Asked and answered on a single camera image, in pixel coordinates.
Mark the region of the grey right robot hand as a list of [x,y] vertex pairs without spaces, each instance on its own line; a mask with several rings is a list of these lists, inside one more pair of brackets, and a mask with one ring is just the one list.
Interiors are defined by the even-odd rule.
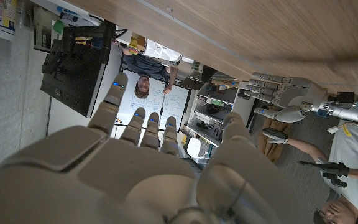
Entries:
[[128,82],[119,73],[87,126],[39,140],[0,163],[0,223],[306,223],[288,178],[235,112],[200,174],[179,157],[176,122],[135,111],[111,136]]

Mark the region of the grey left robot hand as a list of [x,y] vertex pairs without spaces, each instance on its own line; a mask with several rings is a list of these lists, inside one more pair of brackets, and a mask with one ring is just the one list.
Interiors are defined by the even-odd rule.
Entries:
[[308,112],[322,108],[328,90],[300,77],[281,77],[254,72],[253,79],[244,88],[246,96],[270,103],[278,108],[256,108],[255,113],[283,123],[295,123]]

